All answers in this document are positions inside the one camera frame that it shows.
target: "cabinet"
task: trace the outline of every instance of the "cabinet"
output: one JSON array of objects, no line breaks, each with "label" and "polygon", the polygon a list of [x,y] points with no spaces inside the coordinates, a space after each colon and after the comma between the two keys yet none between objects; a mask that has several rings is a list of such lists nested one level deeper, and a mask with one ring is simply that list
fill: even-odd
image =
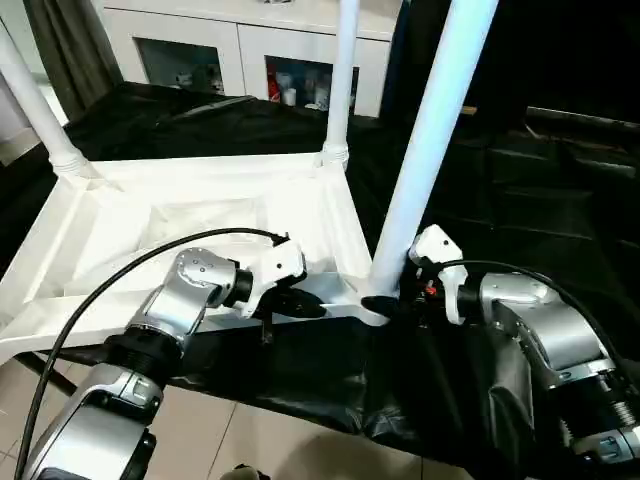
[{"label": "cabinet", "polygon": [[245,94],[235,24],[114,9],[104,22],[125,80]]},{"label": "cabinet", "polygon": [[[353,111],[377,116],[402,0],[361,0]],[[105,0],[125,80],[325,109],[339,0]]]}]

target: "curtain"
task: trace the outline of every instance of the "curtain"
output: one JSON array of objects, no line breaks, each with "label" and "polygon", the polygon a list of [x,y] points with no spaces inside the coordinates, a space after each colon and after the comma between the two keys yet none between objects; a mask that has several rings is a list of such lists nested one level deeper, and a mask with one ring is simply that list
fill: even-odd
[{"label": "curtain", "polygon": [[122,81],[90,0],[24,0],[49,81],[73,121]]}]

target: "wall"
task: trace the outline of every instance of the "wall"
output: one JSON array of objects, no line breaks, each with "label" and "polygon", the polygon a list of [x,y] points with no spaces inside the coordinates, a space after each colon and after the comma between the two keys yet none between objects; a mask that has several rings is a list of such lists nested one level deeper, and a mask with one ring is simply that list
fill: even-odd
[{"label": "wall", "polygon": [[29,70],[37,76],[46,76],[23,1],[0,0],[0,17],[16,43],[20,55],[27,62]]},{"label": "wall", "polygon": [[0,163],[8,165],[39,142],[0,75]]}]

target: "floor tile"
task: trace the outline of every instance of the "floor tile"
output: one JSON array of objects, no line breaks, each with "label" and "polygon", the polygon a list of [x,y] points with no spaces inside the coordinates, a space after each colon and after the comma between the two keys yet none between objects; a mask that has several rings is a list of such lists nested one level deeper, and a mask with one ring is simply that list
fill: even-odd
[{"label": "floor tile", "polygon": [[157,446],[145,478],[206,480],[235,404],[175,387],[164,394],[150,428]]},{"label": "floor tile", "polygon": [[422,460],[422,480],[473,480],[466,470],[433,460]]},{"label": "floor tile", "polygon": [[273,480],[419,480],[421,459],[365,438],[238,405],[209,479],[218,480],[240,463]]},{"label": "floor tile", "polygon": [[0,480],[13,480],[13,475],[16,471],[16,461],[7,457],[0,463]]},{"label": "floor tile", "polygon": [[[0,367],[0,451],[9,452],[22,434],[37,384],[38,376],[16,360],[10,360]],[[42,413],[50,413],[51,408],[59,410],[66,398],[55,387],[49,386],[45,392]]]}]

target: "white plastic bracket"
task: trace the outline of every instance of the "white plastic bracket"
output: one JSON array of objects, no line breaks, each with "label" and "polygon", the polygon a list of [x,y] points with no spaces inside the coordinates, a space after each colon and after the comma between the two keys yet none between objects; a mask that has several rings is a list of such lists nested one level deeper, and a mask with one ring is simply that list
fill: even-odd
[{"label": "white plastic bracket", "polygon": [[[438,225],[430,225],[418,235],[409,250],[411,259],[428,258],[433,263],[462,260],[462,250],[449,235]],[[462,265],[445,268],[438,274],[444,287],[444,301],[449,322],[462,325],[464,317],[458,310],[458,290],[468,276],[467,269]]]},{"label": "white plastic bracket", "polygon": [[305,272],[304,256],[300,246],[289,240],[261,255],[249,265],[249,271],[253,274],[253,285],[240,312],[243,318],[250,318],[255,313],[262,295],[275,287],[278,280],[299,277]]}]

